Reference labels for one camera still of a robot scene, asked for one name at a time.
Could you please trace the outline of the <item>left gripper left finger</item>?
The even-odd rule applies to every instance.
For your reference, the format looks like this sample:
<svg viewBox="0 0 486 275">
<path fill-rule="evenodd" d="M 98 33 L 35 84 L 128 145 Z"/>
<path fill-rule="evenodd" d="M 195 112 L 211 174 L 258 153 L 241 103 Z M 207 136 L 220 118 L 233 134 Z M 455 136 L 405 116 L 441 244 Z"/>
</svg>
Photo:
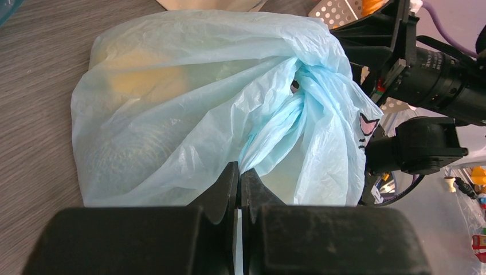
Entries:
<svg viewBox="0 0 486 275">
<path fill-rule="evenodd" d="M 234 274 L 237 162 L 187 206 L 59 211 L 23 274 Z"/>
</svg>

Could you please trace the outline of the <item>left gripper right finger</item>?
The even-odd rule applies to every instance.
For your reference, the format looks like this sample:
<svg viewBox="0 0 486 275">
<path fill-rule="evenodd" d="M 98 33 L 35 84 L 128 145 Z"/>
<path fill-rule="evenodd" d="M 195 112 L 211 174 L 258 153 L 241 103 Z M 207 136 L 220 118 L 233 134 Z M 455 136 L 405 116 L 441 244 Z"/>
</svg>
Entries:
<svg viewBox="0 0 486 275">
<path fill-rule="evenodd" d="M 286 205 L 255 170 L 241 175 L 244 274 L 431 274 L 395 209 Z"/>
</svg>

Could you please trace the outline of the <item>light blue plastic bag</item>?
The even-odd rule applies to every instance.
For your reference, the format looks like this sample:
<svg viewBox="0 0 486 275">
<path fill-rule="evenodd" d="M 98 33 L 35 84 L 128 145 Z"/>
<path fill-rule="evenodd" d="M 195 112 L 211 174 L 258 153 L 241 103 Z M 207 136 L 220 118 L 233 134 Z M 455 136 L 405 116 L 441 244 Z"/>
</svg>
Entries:
<svg viewBox="0 0 486 275">
<path fill-rule="evenodd" d="M 318 19 L 180 10 L 94 41 L 70 104 L 84 205 L 185 205 L 229 162 L 284 202 L 354 206 L 382 111 Z"/>
</svg>

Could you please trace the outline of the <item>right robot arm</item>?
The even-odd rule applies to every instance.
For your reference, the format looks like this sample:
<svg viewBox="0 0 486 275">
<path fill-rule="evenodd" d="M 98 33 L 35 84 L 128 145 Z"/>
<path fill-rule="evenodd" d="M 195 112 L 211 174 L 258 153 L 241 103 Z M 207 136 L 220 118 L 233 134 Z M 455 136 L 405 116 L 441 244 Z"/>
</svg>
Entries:
<svg viewBox="0 0 486 275">
<path fill-rule="evenodd" d="M 332 30 L 350 60 L 353 79 L 376 105 L 391 98 L 438 113 L 404 121 L 393 137 L 385 135 L 377 119 L 360 117 L 369 138 L 361 206 L 376 205 L 378 181 L 392 171 L 416 179 L 383 204 L 403 198 L 426 175 L 468 154 L 460 146 L 457 127 L 485 126 L 485 33 L 469 53 L 452 42 L 417 35 L 417 22 L 409 1 L 388 1 Z"/>
</svg>

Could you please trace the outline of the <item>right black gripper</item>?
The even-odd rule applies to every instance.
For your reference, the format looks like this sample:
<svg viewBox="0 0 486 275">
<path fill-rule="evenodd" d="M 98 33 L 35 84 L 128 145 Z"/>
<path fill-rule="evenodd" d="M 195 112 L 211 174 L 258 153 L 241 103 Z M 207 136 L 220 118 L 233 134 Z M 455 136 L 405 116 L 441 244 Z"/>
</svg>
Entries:
<svg viewBox="0 0 486 275">
<path fill-rule="evenodd" d="M 331 30 L 352 74 L 376 72 L 374 102 L 388 98 L 464 124 L 485 126 L 485 68 L 471 58 L 416 48 L 410 1 L 388 1 L 376 12 Z"/>
</svg>

